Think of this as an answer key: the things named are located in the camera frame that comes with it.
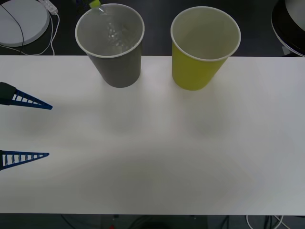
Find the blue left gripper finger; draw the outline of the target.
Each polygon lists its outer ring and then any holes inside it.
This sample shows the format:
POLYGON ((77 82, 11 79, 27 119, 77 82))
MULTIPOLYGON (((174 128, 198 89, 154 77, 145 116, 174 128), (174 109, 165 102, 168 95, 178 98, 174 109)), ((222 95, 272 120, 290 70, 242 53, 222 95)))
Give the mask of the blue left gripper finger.
POLYGON ((0 170, 19 166, 35 160, 48 157, 49 153, 34 153, 21 151, 0 151, 0 170))
POLYGON ((23 91, 20 91, 16 87, 4 82, 0 83, 0 104, 33 107, 46 110, 51 110, 53 108, 52 105, 23 91))

